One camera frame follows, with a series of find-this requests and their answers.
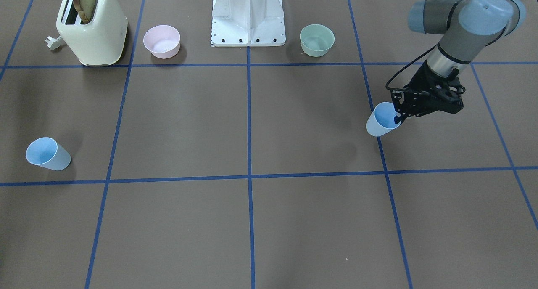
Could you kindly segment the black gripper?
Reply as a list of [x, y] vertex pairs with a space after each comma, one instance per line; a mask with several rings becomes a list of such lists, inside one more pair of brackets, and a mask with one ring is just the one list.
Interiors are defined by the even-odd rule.
[[454, 67], [442, 77], [423, 63], [410, 82], [402, 88], [391, 88], [394, 123], [397, 126], [409, 117], [422, 117], [433, 112], [459, 113], [464, 104], [465, 87], [460, 84], [459, 69]]

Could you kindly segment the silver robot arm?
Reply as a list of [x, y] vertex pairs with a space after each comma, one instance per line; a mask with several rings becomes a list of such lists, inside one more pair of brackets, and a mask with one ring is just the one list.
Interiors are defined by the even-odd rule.
[[527, 15], [520, 0], [424, 0], [412, 5], [410, 30], [441, 36], [402, 88], [390, 87], [395, 124], [433, 112], [463, 109], [459, 75], [490, 44], [519, 28]]

